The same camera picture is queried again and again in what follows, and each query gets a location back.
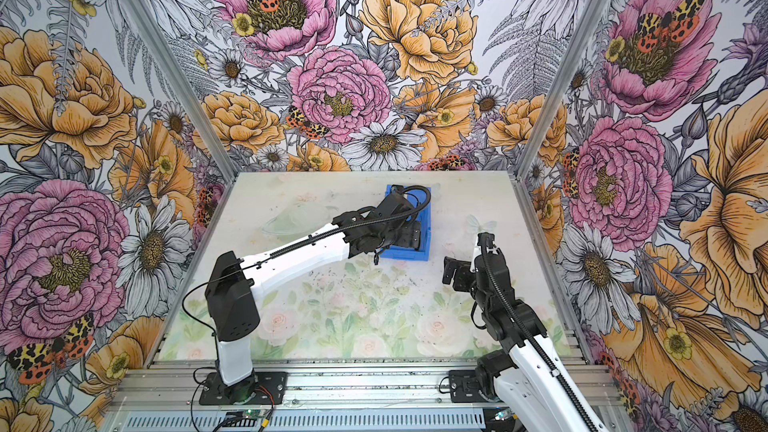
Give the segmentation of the aluminium corner post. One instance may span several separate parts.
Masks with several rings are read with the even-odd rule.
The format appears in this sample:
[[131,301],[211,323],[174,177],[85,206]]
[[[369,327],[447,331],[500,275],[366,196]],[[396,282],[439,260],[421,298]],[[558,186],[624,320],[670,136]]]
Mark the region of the aluminium corner post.
[[186,75],[182,72],[181,66],[174,56],[164,33],[156,22],[154,15],[150,12],[150,8],[144,3],[144,0],[119,1],[123,4],[125,13],[137,27],[139,36],[163,71],[178,101],[190,116],[212,159],[222,173],[224,182],[227,185],[233,185],[237,179],[238,172],[220,139],[217,137]]
[[531,169],[534,159],[546,138],[547,130],[557,115],[562,98],[568,84],[575,73],[580,57],[587,45],[594,38],[593,34],[604,10],[610,0],[587,0],[586,8],[576,24],[573,36],[568,44],[565,55],[560,61],[553,83],[546,94],[538,121],[534,125],[520,161],[515,170],[515,180],[521,182]]

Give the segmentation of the aluminium rail frame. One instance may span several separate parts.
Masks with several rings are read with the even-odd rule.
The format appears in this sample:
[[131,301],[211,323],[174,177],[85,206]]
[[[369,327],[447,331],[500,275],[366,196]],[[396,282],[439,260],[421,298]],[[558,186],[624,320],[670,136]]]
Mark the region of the aluminium rail frame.
[[280,405],[203,406],[210,360],[155,360],[128,373],[104,431],[521,431],[502,403],[452,403],[450,370],[474,370],[472,357],[266,359],[255,371],[285,372]]

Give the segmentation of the right aluminium corner post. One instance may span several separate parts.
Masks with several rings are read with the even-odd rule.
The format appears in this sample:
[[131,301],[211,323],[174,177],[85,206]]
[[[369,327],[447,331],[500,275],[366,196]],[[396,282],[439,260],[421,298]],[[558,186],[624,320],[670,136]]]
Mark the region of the right aluminium corner post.
[[521,182],[531,169],[534,159],[546,138],[547,130],[557,115],[562,98],[568,84],[575,73],[580,57],[587,45],[594,38],[593,34],[604,10],[610,0],[587,0],[586,8],[576,24],[573,36],[568,44],[565,55],[560,61],[553,83],[546,94],[538,121],[534,125],[520,161],[515,170],[515,180]]

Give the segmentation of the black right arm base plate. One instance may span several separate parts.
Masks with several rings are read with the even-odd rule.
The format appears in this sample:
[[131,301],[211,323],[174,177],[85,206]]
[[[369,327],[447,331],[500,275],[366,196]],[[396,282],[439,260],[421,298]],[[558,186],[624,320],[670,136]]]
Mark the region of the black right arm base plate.
[[448,372],[448,394],[452,403],[495,403],[498,398],[481,388],[474,370],[450,370]]

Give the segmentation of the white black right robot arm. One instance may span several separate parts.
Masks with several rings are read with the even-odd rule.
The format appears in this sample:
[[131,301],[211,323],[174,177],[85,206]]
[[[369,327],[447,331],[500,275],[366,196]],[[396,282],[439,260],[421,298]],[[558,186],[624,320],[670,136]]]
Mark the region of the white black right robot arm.
[[469,261],[444,259],[442,281],[473,300],[479,330],[500,348],[477,360],[482,395],[510,409],[528,431],[605,431],[558,355],[535,310],[516,295],[492,233],[477,235]]

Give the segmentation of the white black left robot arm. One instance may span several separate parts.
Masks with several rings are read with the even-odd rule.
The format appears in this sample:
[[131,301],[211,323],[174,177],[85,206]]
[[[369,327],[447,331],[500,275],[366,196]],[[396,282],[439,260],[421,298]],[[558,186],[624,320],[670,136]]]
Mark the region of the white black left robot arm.
[[244,257],[232,251],[220,255],[204,297],[214,323],[216,369],[223,385],[252,379],[250,336],[260,323],[259,301],[322,266],[367,254],[378,260],[391,247],[419,249],[418,216],[430,202],[427,187],[393,185],[378,205],[342,213],[281,248]]

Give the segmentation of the blue plastic bin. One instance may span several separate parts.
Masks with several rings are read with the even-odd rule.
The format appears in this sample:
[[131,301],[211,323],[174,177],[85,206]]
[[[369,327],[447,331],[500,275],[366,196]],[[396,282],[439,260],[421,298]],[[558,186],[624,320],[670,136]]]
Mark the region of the blue plastic bin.
[[411,189],[403,194],[413,208],[420,208],[418,214],[408,218],[400,229],[397,241],[381,253],[390,260],[429,260],[431,244],[431,195],[421,189]]

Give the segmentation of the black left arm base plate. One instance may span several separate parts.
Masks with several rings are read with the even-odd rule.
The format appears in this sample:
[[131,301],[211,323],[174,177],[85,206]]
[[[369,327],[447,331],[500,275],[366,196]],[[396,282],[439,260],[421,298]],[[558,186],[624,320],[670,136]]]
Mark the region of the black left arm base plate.
[[285,372],[253,371],[234,385],[226,385],[217,372],[203,381],[199,403],[203,406],[280,405],[287,388]]

